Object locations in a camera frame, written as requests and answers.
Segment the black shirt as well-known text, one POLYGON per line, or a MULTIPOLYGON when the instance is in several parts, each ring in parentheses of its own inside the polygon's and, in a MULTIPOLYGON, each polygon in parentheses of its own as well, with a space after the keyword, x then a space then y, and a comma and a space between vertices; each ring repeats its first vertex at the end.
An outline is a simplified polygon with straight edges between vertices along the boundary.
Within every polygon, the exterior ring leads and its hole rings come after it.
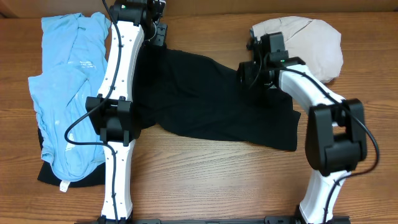
POLYGON ((300 113, 292 98, 276 88, 244 94, 236 71, 209 57, 146 45, 132 90, 144 129, 159 124, 190 138, 297 148, 300 113))

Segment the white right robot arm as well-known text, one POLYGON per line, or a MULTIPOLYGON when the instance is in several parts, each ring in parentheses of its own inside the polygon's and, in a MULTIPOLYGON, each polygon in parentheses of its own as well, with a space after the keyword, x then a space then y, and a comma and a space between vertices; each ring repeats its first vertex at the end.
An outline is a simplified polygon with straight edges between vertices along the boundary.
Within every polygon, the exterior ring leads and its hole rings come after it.
POLYGON ((333 207, 346 179, 367 156, 363 104, 328 89, 298 57, 241 62, 238 83, 274 85, 291 96, 308 115, 305 154, 312 175, 294 216, 267 217, 267 223, 349 223, 335 217, 333 207))

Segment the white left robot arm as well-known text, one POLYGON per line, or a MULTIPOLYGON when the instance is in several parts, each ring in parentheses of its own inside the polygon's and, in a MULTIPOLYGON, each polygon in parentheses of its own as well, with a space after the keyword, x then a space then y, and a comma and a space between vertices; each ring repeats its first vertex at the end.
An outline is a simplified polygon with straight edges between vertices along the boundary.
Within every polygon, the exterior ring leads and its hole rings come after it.
POLYGON ((163 46, 167 25, 160 23, 165 1, 116 1, 111 48, 104 80, 86 110, 105 154, 104 204, 97 223, 131 223, 132 152, 141 133, 133 102, 137 56, 145 44, 163 46))

